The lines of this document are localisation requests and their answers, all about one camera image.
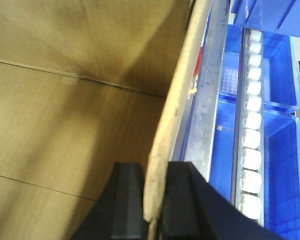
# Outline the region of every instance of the blue plastic crate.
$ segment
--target blue plastic crate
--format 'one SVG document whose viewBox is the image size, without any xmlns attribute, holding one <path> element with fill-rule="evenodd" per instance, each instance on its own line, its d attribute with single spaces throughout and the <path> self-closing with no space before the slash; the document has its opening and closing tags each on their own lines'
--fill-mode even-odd
<svg viewBox="0 0 300 240">
<path fill-rule="evenodd" d="M 234 24 L 300 37 L 300 0 L 235 0 Z"/>
<path fill-rule="evenodd" d="M 219 101 L 210 183 L 228 201 L 231 194 L 236 104 Z M 300 121 L 264 112 L 264 226 L 300 240 Z"/>
<path fill-rule="evenodd" d="M 229 25 L 226 39 L 220 97 L 235 100 L 242 28 Z M 289 36 L 264 33 L 263 81 L 266 109 L 292 113 L 300 108 L 298 66 Z"/>
</svg>

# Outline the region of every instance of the metal rail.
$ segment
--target metal rail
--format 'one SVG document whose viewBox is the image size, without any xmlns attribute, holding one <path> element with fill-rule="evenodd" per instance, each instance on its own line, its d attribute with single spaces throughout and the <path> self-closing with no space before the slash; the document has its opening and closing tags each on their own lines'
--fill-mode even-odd
<svg viewBox="0 0 300 240">
<path fill-rule="evenodd" d="M 203 59 L 184 139 L 183 155 L 209 181 L 215 136 L 219 86 L 227 39 L 230 0 L 214 0 L 203 45 Z"/>
</svg>

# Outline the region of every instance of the white cylindrical item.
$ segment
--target white cylindrical item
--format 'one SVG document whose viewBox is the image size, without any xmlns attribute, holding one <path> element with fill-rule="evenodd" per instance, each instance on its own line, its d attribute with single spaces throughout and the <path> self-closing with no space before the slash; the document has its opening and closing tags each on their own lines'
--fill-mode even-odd
<svg viewBox="0 0 300 240">
<path fill-rule="evenodd" d="M 242 171 L 242 187 L 243 191 L 257 194 L 259 193 L 262 185 L 262 178 L 260 173 L 250 170 Z"/>
<path fill-rule="evenodd" d="M 262 99 L 259 96 L 247 94 L 245 99 L 245 109 L 247 111 L 259 112 Z"/>
<path fill-rule="evenodd" d="M 261 77 L 261 68 L 257 66 L 249 66 L 247 78 L 250 80 L 258 81 Z"/>
<path fill-rule="evenodd" d="M 255 41 L 255 42 L 260 42 L 261 36 L 262 36 L 262 32 L 261 31 L 251 29 L 249 40 L 250 41 Z"/>
<path fill-rule="evenodd" d="M 257 130 L 261 125 L 261 114 L 255 111 L 246 111 L 244 115 L 244 128 Z"/>
<path fill-rule="evenodd" d="M 260 54 L 251 53 L 248 57 L 248 65 L 259 67 L 261 64 L 262 57 Z"/>
<path fill-rule="evenodd" d="M 261 215 L 262 203 L 260 198 L 249 194 L 241 195 L 241 212 L 247 218 L 258 219 Z"/>
<path fill-rule="evenodd" d="M 260 92 L 261 92 L 261 82 L 247 79 L 246 93 L 258 96 Z"/>
<path fill-rule="evenodd" d="M 248 53 L 259 54 L 261 51 L 261 43 L 257 41 L 250 41 L 248 46 Z"/>
<path fill-rule="evenodd" d="M 242 154 L 242 166 L 246 169 L 258 170 L 262 161 L 261 152 L 244 148 Z"/>
<path fill-rule="evenodd" d="M 259 147 L 261 140 L 260 132 L 252 129 L 244 129 L 243 146 L 248 149 Z"/>
</svg>

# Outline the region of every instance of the cardboard edge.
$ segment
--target cardboard edge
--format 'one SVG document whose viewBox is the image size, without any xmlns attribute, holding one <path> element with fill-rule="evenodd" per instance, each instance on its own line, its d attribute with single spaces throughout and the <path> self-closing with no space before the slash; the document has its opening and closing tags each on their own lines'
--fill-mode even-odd
<svg viewBox="0 0 300 240">
<path fill-rule="evenodd" d="M 152 226 L 149 228 L 149 239 L 154 238 L 156 222 L 160 216 L 168 162 L 172 158 L 185 110 L 189 86 L 191 86 L 199 49 L 206 31 L 211 3 L 211 0 L 197 0 L 194 4 L 189 27 L 149 155 L 143 197 L 144 219 Z"/>
</svg>

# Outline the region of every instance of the blue plastic bin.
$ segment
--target blue plastic bin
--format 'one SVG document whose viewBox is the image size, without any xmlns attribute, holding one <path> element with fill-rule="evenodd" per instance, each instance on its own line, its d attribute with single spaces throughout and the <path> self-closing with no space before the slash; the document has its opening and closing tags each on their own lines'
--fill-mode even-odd
<svg viewBox="0 0 300 240">
<path fill-rule="evenodd" d="M 236 0 L 234 24 L 300 37 L 300 0 Z"/>
<path fill-rule="evenodd" d="M 236 104 L 219 101 L 210 183 L 230 200 Z M 300 121 L 264 112 L 264 226 L 300 240 Z"/>
<path fill-rule="evenodd" d="M 236 99 L 241 32 L 241 27 L 228 26 L 220 83 L 220 97 L 224 99 Z M 264 33 L 262 62 L 266 109 L 292 113 L 300 108 L 299 73 L 293 44 L 289 36 Z"/>
</svg>

